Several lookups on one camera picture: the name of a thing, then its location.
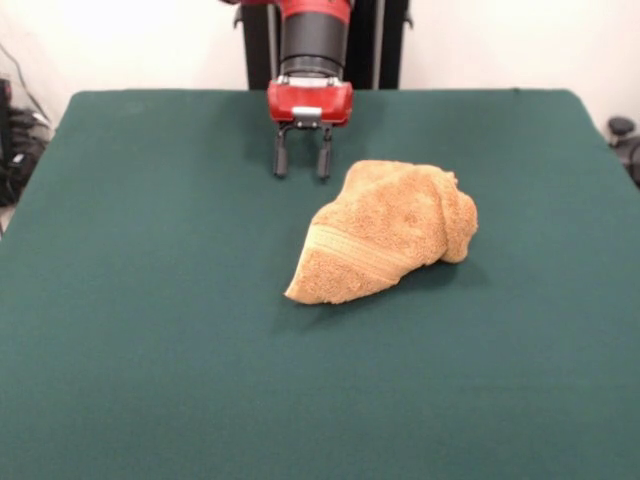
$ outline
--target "black cable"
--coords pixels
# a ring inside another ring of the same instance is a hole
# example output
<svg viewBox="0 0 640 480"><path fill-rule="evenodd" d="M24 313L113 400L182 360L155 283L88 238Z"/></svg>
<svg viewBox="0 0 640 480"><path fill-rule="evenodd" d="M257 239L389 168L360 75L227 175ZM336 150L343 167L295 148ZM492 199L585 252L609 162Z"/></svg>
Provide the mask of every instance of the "black cable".
<svg viewBox="0 0 640 480"><path fill-rule="evenodd" d="M18 62L18 60L16 60L16 58L13 55L11 55L11 53L9 53L9 51L2 44L2 42L0 42L0 51L2 51L2 53L4 53L5 56L11 61L11 63L13 63L14 66L16 67L16 70L18 72L18 78L20 79L20 83L22 84L22 88L24 89L25 93L27 94L27 97L29 97L29 100L31 100L31 103L33 103L33 106L36 107L38 112L40 112L40 115L42 115L47 120L47 122L50 122L51 120L49 120L49 117L44 112L44 109L40 105L40 102L38 102L38 100L36 100L35 97L29 91L29 88L27 87L27 82L24 79L24 75L22 74L22 68L20 67L20 63Z"/></svg>

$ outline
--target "brown towel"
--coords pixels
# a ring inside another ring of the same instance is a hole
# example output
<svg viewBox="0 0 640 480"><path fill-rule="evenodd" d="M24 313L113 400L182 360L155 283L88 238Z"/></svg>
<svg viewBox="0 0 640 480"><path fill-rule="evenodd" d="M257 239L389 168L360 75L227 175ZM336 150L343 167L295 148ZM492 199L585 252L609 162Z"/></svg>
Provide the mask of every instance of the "brown towel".
<svg viewBox="0 0 640 480"><path fill-rule="evenodd" d="M462 262L478 214L457 185L452 172L431 165L355 163L336 200L311 221L285 295L305 304L344 303L438 260Z"/></svg>

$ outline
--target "black metal stand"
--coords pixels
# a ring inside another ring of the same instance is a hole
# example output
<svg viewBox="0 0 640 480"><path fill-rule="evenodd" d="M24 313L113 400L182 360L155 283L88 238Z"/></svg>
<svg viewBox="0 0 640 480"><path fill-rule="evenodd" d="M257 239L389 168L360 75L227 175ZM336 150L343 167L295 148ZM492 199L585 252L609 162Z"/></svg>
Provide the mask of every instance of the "black metal stand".
<svg viewBox="0 0 640 480"><path fill-rule="evenodd" d="M244 23L247 76L251 90L266 90L273 77L267 8L267 6L250 6L241 7L240 11L241 21ZM399 87L404 28L406 23L412 24L409 8L409 0L387 0L385 2L379 79L381 89L397 89ZM351 82L356 90L370 90L374 85L376 9L376 0L358 0L351 15L344 80ZM277 31L273 32L273 37L277 40L276 50L279 57L279 12L277 15Z"/></svg>

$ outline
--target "green table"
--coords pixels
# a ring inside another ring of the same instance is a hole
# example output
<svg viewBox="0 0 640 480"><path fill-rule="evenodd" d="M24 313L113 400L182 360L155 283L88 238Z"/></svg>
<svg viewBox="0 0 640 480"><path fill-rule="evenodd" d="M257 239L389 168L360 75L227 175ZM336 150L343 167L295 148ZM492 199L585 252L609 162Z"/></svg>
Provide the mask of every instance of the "green table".
<svg viewBox="0 0 640 480"><path fill-rule="evenodd" d="M261 93L73 98L0 244L0 478L639 478L640 198L579 99L355 107L322 185L305 135L271 176ZM294 305L364 158L455 170L470 257Z"/></svg>

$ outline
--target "crumpled towel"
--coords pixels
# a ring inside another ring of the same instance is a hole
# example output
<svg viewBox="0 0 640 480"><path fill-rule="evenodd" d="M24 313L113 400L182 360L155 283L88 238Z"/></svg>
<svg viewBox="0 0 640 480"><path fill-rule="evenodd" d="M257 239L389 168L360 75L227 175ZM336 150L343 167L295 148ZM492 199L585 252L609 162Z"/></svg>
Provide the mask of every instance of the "crumpled towel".
<svg viewBox="0 0 640 480"><path fill-rule="evenodd" d="M477 230L476 205L454 173L357 162L336 200L311 221L285 296L339 304L378 293L422 266L462 262Z"/></svg>

